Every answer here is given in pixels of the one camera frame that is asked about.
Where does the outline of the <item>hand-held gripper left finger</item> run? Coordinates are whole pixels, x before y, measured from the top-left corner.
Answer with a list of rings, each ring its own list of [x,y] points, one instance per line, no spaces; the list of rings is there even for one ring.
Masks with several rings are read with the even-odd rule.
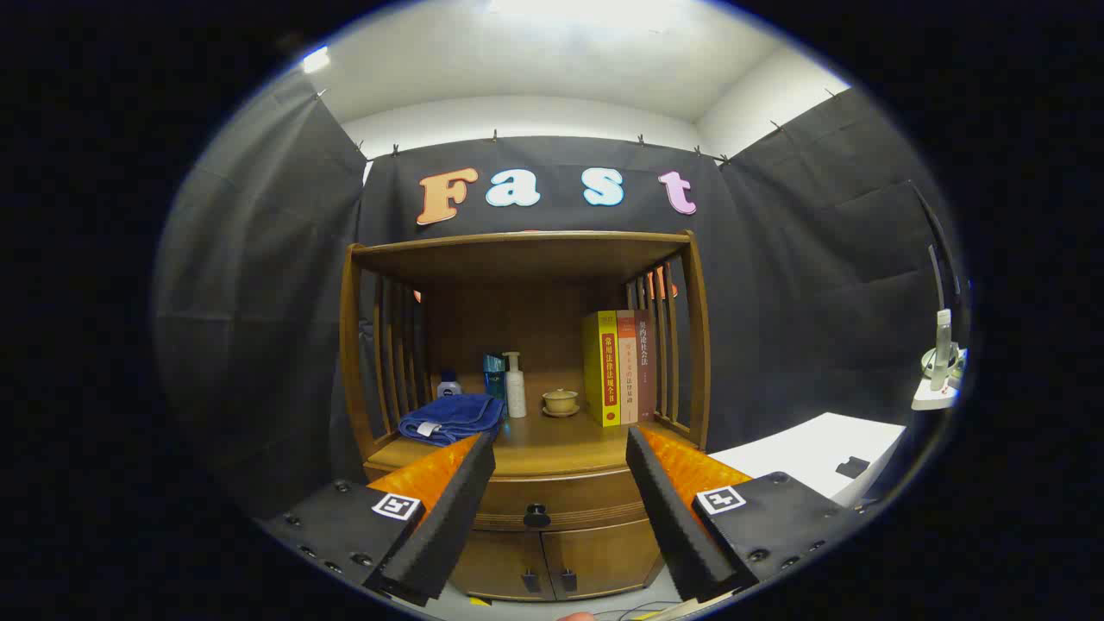
[[[473,530],[496,467],[493,436],[467,436],[371,485],[335,480],[261,527],[351,588],[425,606],[439,598]]]

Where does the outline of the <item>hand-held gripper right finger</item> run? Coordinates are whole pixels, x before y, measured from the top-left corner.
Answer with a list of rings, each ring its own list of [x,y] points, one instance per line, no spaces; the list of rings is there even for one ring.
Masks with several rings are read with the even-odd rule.
[[[686,600],[768,582],[858,530],[859,511],[782,471],[758,477],[631,427],[626,455],[655,541]]]

